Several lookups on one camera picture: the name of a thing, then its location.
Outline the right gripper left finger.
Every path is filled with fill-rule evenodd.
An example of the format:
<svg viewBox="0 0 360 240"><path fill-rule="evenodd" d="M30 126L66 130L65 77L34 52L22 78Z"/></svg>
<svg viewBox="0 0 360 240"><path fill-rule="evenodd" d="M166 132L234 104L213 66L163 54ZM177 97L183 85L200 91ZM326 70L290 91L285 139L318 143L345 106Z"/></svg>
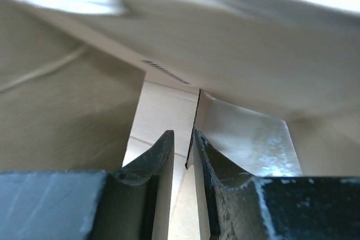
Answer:
<svg viewBox="0 0 360 240"><path fill-rule="evenodd" d="M1 172L2 239L167 239L174 132L115 173Z"/></svg>

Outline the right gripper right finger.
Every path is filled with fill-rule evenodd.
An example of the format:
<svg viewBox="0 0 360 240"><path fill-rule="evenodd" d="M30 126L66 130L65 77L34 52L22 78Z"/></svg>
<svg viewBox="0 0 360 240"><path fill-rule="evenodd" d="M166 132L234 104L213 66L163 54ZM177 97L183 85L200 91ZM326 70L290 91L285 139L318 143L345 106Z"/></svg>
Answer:
<svg viewBox="0 0 360 240"><path fill-rule="evenodd" d="M358 239L359 178L254 176L193 133L201 239Z"/></svg>

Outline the brown cardboard box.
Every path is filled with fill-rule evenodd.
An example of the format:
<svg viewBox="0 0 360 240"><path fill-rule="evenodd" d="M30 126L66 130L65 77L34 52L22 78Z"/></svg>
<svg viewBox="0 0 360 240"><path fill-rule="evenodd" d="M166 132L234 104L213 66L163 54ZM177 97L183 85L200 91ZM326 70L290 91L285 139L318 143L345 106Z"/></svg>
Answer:
<svg viewBox="0 0 360 240"><path fill-rule="evenodd" d="M201 239L194 131L254 176L359 178L359 0L1 0L1 172L115 173L167 130L167 239Z"/></svg>

